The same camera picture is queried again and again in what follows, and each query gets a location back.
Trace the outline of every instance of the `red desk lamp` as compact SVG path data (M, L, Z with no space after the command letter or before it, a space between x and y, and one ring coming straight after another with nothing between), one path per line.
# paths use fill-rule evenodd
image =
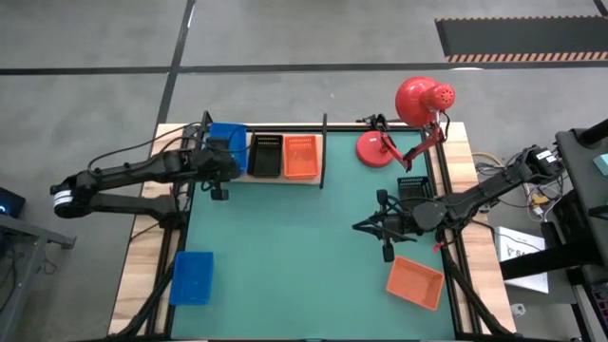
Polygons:
M359 160L367 166L384 167L393 158L398 160L406 171L411 170L411 162L419 154L442 142L444 132L439 125L439 114L454 104L454 89L451 85L440 84L430 77L417 76L407 79L399 86L395 96L395 106L399 118L406 124L423 128L429 134L418 146L403 156L389 136L379 130L366 132L359 138L356 153Z

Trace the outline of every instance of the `orange tray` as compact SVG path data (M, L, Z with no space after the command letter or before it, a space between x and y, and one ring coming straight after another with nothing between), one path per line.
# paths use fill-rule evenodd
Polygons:
M390 269L387 291L435 311L439 305L444 274L397 256Z
M286 179L306 180L318 175L316 136L285 136L283 148L283 174Z

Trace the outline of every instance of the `black floor mat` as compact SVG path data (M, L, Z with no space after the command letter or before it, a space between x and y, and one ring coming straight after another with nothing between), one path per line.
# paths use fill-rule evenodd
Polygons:
M441 18L435 24L449 62L608 59L608 19L601 16Z

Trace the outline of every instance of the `black basket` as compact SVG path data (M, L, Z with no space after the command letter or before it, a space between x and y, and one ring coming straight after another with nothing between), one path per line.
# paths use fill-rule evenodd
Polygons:
M256 134L249 149L247 173L254 177L280 176L282 155L282 135Z
M399 200L410 198L432 199L433 192L428 177L401 177L397 179Z

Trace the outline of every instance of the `blue plastic crate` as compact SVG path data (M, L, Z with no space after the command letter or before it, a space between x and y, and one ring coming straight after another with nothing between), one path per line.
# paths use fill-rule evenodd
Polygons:
M171 305L206 305L211 295L213 253L179 252L175 259Z
M211 123L209 135L215 138L229 138L228 148L232 156L238 162L238 169L243 174L247 171L247 126L241 123Z

